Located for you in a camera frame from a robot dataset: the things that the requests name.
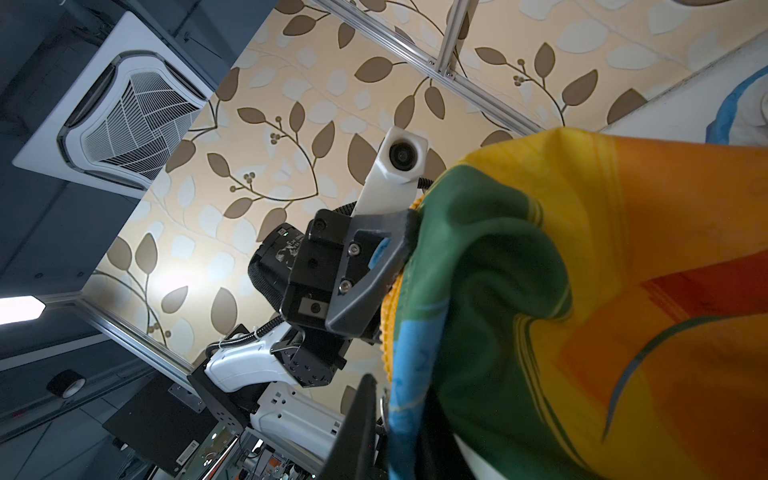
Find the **fluorescent light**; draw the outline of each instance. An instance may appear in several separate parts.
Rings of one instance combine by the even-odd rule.
[[[0,298],[0,324],[34,320],[44,309],[45,304],[33,296]]]

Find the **camera lens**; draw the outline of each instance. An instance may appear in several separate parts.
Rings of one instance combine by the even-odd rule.
[[[416,150],[406,142],[394,144],[389,149],[389,161],[398,170],[411,170],[416,166]]]

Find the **sticker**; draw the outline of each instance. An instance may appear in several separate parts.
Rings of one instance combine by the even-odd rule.
[[[190,444],[187,445],[187,447],[184,449],[181,455],[179,455],[179,458],[176,459],[176,463],[181,466],[184,466],[184,464],[187,463],[187,460],[190,459],[194,451],[197,450],[197,447],[199,446],[200,444],[195,442],[194,440],[190,442]]]

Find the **silver screw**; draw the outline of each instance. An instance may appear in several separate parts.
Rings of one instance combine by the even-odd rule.
[[[352,289],[352,282],[349,280],[342,280],[339,284],[339,293],[344,295],[345,293],[348,293]]]

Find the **air conditioner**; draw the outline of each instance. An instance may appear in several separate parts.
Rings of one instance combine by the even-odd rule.
[[[212,94],[126,12],[13,164],[142,198]]]

